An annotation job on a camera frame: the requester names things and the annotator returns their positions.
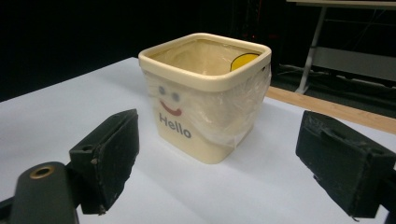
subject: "smiley face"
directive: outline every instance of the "smiley face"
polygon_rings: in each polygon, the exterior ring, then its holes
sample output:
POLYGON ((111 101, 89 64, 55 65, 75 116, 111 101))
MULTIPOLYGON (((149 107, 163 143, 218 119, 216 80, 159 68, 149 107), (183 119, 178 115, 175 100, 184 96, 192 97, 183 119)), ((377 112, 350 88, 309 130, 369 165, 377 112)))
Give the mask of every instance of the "smiley face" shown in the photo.
MULTIPOLYGON (((169 98, 168 94, 170 94, 170 98, 174 103, 177 103, 180 101, 180 95, 177 92, 167 92, 166 88, 164 86, 159 86, 158 87, 158 92, 162 97, 167 96, 169 98)), ((171 115, 173 116, 180 116, 182 111, 180 108, 172 109, 170 106, 168 106, 161 98, 160 98, 160 103, 163 106, 163 108, 171 115)))

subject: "white table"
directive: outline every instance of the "white table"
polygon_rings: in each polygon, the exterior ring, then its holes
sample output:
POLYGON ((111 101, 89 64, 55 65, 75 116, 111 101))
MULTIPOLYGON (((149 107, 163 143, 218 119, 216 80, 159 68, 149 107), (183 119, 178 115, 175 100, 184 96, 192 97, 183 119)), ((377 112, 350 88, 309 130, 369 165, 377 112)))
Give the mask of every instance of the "white table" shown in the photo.
MULTIPOLYGON (((136 108, 140 154, 124 192, 104 216, 80 223, 355 223, 295 155, 304 110, 266 98, 255 127, 225 161, 207 165, 156 132, 145 79, 131 58, 0 104, 0 201, 18 176, 68 150, 108 116, 136 108)), ((389 149, 396 137, 346 122, 389 149)), ((387 215, 380 207, 376 219, 387 215)))
POLYGON ((328 7, 349 7, 349 8, 369 8, 369 9, 387 9, 396 10, 396 2, 386 1, 343 1, 343 0, 287 0, 287 2, 296 3, 298 6, 321 7, 318 24, 312 38, 311 46, 306 57, 303 76, 296 92, 304 94, 307 89, 307 80, 311 66, 316 63, 319 66, 325 66, 334 70, 341 70, 349 73, 361 74, 370 77, 377 77, 396 81, 395 75, 395 58, 374 56, 371 54, 355 53, 344 50, 331 50, 318 47, 318 39, 328 7), (316 51, 320 50, 324 55, 324 63, 316 62, 316 51))

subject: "brass screw hole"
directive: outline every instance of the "brass screw hole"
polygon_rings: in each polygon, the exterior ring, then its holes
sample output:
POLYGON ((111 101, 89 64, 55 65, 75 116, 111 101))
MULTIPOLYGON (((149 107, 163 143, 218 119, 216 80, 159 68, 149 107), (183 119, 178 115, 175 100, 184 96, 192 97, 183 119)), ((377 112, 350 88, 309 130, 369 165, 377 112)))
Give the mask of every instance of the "brass screw hole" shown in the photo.
POLYGON ((40 168, 35 169, 32 173, 30 173, 30 178, 32 179, 40 179, 46 176, 51 175, 54 172, 55 168, 53 166, 42 166, 40 168))

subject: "cream-colored container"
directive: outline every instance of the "cream-colored container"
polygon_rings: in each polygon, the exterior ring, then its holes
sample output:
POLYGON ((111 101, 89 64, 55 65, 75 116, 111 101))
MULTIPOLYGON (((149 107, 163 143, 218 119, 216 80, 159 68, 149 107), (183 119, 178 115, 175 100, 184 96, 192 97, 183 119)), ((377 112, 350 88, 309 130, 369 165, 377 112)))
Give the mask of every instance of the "cream-colored container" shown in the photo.
POLYGON ((228 37, 193 34, 145 49, 159 135, 204 163, 224 160, 251 130, 268 90, 271 50, 228 37), (231 71, 241 55, 255 59, 231 71))

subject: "drawn eye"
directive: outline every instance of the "drawn eye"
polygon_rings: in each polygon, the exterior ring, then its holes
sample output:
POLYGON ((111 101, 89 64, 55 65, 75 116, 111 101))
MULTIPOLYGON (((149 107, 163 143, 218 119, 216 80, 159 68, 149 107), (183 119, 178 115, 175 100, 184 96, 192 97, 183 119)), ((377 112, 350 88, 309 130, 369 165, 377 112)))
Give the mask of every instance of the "drawn eye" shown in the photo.
POLYGON ((160 86, 160 87, 158 88, 158 91, 160 92, 161 95, 165 95, 165 94, 166 94, 165 88, 162 87, 162 86, 160 86))
POLYGON ((174 101, 178 102, 180 100, 180 96, 177 93, 173 92, 172 93, 172 99, 174 101))

